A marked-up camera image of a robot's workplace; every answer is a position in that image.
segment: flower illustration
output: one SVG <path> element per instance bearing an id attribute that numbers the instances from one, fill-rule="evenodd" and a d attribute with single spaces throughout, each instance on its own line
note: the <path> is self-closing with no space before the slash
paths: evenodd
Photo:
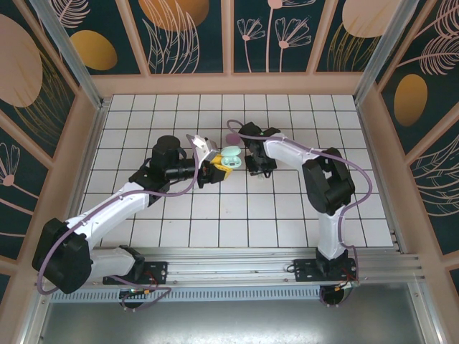
<path id="1" fill-rule="evenodd" d="M 282 7 L 300 7 L 315 3 L 316 0 L 268 0 L 268 5 L 272 9 L 281 9 Z"/>
<path id="2" fill-rule="evenodd" d="M 268 37 L 266 39 L 266 72 L 270 72 L 270 38 L 271 38 L 271 22 L 273 21 L 273 12 L 275 9 L 283 7 L 300 7 L 314 4 L 316 0 L 268 0 L 270 7 L 270 16 L 268 19 Z"/>
<path id="3" fill-rule="evenodd" d="M 14 174 L 19 165 L 20 156 L 21 151 L 15 145 L 11 145 L 11 151 L 8 152 L 6 144 L 0 143 L 0 185 L 14 185 Z"/>
<path id="4" fill-rule="evenodd" d="M 14 183 L 14 175 L 16 174 L 17 166 L 19 165 L 20 156 L 21 150 L 15 145 L 11 145 L 11 150 L 8 151 L 8 147 L 6 146 L 6 144 L 3 142 L 0 143 L 0 186 L 13 186 L 21 192 L 24 192 L 25 194 L 38 199 L 37 195 L 34 195 L 31 192 L 28 192 L 27 190 L 24 190 L 23 188 L 17 186 Z M 22 208 L 21 206 L 8 202 L 4 199 L 0 199 L 0 203 L 9 206 L 10 208 L 22 211 L 25 214 L 33 214 L 33 211 Z"/>
<path id="5" fill-rule="evenodd" d="M 308 19 L 291 19 L 285 26 L 285 18 L 275 21 L 275 33 L 278 36 L 280 47 L 279 72 L 282 72 L 282 56 L 284 49 L 292 47 L 301 47 L 311 43 Z"/>
<path id="6" fill-rule="evenodd" d="M 237 21 L 237 28 L 239 29 L 239 33 L 244 40 L 245 46 L 245 59 L 247 60 L 247 67 L 249 68 L 249 72 L 252 72 L 252 68 L 250 68 L 250 61 L 249 61 L 249 52 L 247 51 L 247 42 L 253 39 L 263 38 L 265 36 L 265 30 L 262 30 L 262 24 L 260 23 L 259 19 L 249 19 L 247 23 L 244 19 L 239 19 Z"/>

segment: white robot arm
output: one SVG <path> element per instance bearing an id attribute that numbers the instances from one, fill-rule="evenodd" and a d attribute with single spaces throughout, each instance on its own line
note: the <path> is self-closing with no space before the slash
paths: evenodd
<path id="1" fill-rule="evenodd" d="M 281 138 L 281 140 L 254 140 L 243 138 L 245 146 L 252 153 L 245 157 L 251 175 L 263 173 L 269 177 L 277 168 L 276 161 L 282 161 L 297 170 L 305 180 L 308 199 L 318 212 L 319 243 L 316 252 L 318 266 L 324 273 L 339 265 L 336 262 L 347 259 L 347 250 L 339 238 L 339 218 L 345 206 L 350 204 L 355 192 L 354 182 L 347 167 L 334 159 L 309 153 L 284 140 L 285 136 L 275 128 L 261 131 L 254 123 L 244 124 L 239 130 L 247 136 Z M 323 151 L 341 157 L 335 148 Z"/>
<path id="2" fill-rule="evenodd" d="M 253 123 L 243 125 L 240 133 L 285 137 L 274 128 L 262 133 Z M 321 269 L 326 273 L 326 270 L 330 269 L 330 262 L 338 261 L 344 253 L 347 254 L 338 237 L 341 210 L 349 204 L 355 189 L 346 167 L 308 153 L 283 140 L 243 140 L 252 153 L 251 156 L 245 157 L 252 175 L 264 173 L 268 176 L 277 168 L 275 160 L 279 160 L 304 176 L 308 198 L 318 211 L 318 266 L 323 265 Z M 225 180 L 231 168 L 225 168 L 215 162 L 218 161 L 214 159 L 218 154 L 215 143 L 198 135 L 195 135 L 193 143 L 198 158 L 199 187 L 202 188 L 206 183 Z M 339 155 L 334 148 L 326 152 Z M 149 166 L 147 163 L 148 161 L 129 178 L 129 182 L 122 189 L 93 209 L 65 222 L 52 219 L 46 223 L 32 261 L 33 268 L 39 271 L 54 243 L 65 232 L 82 223 L 82 226 L 71 233 L 52 255 L 44 276 L 65 293 L 74 292 L 88 280 L 105 276 L 129 276 L 131 280 L 136 281 L 143 274 L 144 263 L 144 258 L 138 252 L 125 246 L 104 250 L 93 248 L 123 220 L 146 209 L 160 198 L 147 193 L 133 193 L 124 197 L 123 194 L 129 191 L 156 191 L 165 194 L 169 191 L 172 181 L 190 179 L 196 166 L 193 158 L 186 158 L 180 141 L 174 136 L 159 138 L 153 147 Z M 324 171 L 331 176 L 326 178 Z M 93 212 L 96 214 L 85 223 L 83 219 Z"/>
<path id="3" fill-rule="evenodd" d="M 273 137 L 284 138 L 282 133 L 276 133 Z M 303 166 L 306 161 L 319 158 L 318 155 L 306 152 L 303 149 L 287 143 L 285 141 L 267 140 L 263 143 L 266 156 L 268 158 L 282 161 L 303 175 Z M 335 259 L 341 256 L 344 252 L 344 247 L 339 244 L 338 238 L 338 219 L 342 209 L 345 206 L 338 208 L 333 215 L 321 213 L 318 211 L 319 224 L 319 242 L 318 250 L 327 259 Z"/>

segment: white grid mat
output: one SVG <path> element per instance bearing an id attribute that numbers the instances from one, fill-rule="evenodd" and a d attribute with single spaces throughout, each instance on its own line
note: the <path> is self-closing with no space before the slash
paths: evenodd
<path id="1" fill-rule="evenodd" d="M 374 182 L 374 194 L 346 213 L 345 240 L 357 247 L 392 246 L 364 136 L 348 95 L 115 95 L 81 210 L 117 191 L 151 154 L 160 136 L 175 135 L 191 156 L 186 134 L 198 133 L 226 146 L 229 119 L 281 129 L 306 146 L 333 146 L 360 165 Z M 298 172 L 279 163 L 273 177 L 266 179 L 252 177 L 243 168 L 221 183 L 157 201 L 112 230 L 101 246 L 316 247 L 317 213 Z M 357 171 L 351 175 L 360 199 L 366 181 Z M 183 190 L 188 182 L 173 185 L 171 192 Z"/>

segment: yellow oval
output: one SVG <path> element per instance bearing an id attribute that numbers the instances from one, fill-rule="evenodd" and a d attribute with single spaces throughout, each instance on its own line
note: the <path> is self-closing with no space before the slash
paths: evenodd
<path id="1" fill-rule="evenodd" d="M 82 30 L 74 33 L 70 40 L 86 67 L 94 70 L 109 70 L 116 66 L 118 56 L 115 48 L 101 34 Z"/>
<path id="2" fill-rule="evenodd" d="M 395 91 L 394 112 L 398 123 L 409 127 L 416 123 L 427 103 L 427 85 L 419 75 L 408 74 Z"/>
<path id="3" fill-rule="evenodd" d="M 343 26 L 355 37 L 381 36 L 394 16 L 400 0 L 347 0 L 343 7 Z"/>
<path id="4" fill-rule="evenodd" d="M 184 31 L 189 28 L 179 15 L 176 2 L 186 19 L 186 13 L 197 27 L 209 13 L 209 0 L 138 0 L 150 22 L 167 31 Z"/>
<path id="5" fill-rule="evenodd" d="M 0 99 L 25 108 L 42 89 L 40 51 L 27 31 L 3 14 L 0 32 Z"/>

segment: teal toy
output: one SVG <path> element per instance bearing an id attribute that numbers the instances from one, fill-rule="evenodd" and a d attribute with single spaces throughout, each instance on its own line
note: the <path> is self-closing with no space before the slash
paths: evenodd
<path id="1" fill-rule="evenodd" d="M 222 162 L 224 167 L 238 168 L 242 165 L 242 160 L 239 158 L 241 154 L 241 148 L 236 145 L 231 145 L 222 149 Z"/>

